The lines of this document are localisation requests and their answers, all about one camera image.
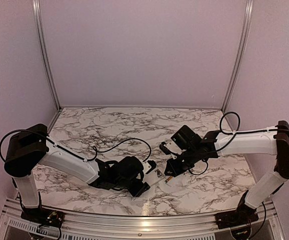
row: vertical metal post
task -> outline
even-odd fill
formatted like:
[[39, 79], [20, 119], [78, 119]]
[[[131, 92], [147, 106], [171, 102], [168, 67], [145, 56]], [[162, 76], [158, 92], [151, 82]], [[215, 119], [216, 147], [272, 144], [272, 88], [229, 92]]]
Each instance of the vertical metal post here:
[[36, 29], [37, 29], [38, 39], [39, 39], [39, 45], [40, 45], [40, 50], [42, 54], [42, 60], [43, 60], [45, 73], [47, 76], [48, 85], [51, 91], [53, 103], [56, 107], [57, 112], [59, 112], [61, 110], [61, 106], [60, 106], [59, 98], [56, 92], [56, 86], [55, 86], [54, 78], [51, 72], [50, 63], [49, 63], [48, 54], [47, 54], [47, 47], [46, 47], [46, 42], [45, 42], [44, 29], [43, 29], [43, 23], [42, 23], [42, 18], [41, 18], [41, 11], [40, 11], [40, 0], [33, 0], [33, 13], [35, 17], [35, 24], [36, 24]]
[[253, 6], [254, 6], [254, 0], [247, 0], [246, 1], [246, 6], [245, 6], [245, 13], [244, 13], [244, 19], [243, 19], [243, 25], [242, 25], [242, 32], [241, 32], [241, 38], [240, 38], [240, 43], [239, 43], [239, 48], [237, 52], [237, 56], [235, 59], [234, 67], [232, 70], [230, 82], [228, 89], [226, 91], [223, 104], [222, 104], [222, 112], [226, 112], [228, 109], [228, 105], [230, 102], [230, 99], [232, 97], [232, 94], [234, 92], [234, 88], [237, 82], [242, 58], [246, 49], [247, 45], [247, 40], [248, 40], [248, 35], [250, 31], [250, 24], [251, 24], [251, 16], [252, 16], [252, 11], [253, 11]]

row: white marble pattern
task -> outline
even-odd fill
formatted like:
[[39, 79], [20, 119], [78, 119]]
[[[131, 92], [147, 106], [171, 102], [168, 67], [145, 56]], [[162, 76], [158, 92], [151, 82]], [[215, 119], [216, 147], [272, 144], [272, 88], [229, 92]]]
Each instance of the white marble pattern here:
[[[166, 160], [159, 144], [169, 139], [182, 125], [200, 136], [219, 129], [222, 113], [218, 110], [175, 108], [65, 108], [50, 135], [65, 146], [91, 158], [92, 146], [105, 150], [130, 137], [146, 140], [152, 147], [150, 159], [164, 172]], [[98, 156], [103, 161], [121, 160], [148, 154], [139, 142], [122, 144]], [[79, 179], [50, 167], [34, 170], [42, 202], [63, 209], [112, 215], [182, 215], [235, 208], [241, 195], [254, 185], [254, 179], [242, 155], [209, 159], [207, 172], [200, 176], [185, 173], [165, 183], [156, 173], [146, 176], [151, 188], [140, 197], [127, 191], [96, 189]], [[194, 170], [203, 171], [199, 162]]]

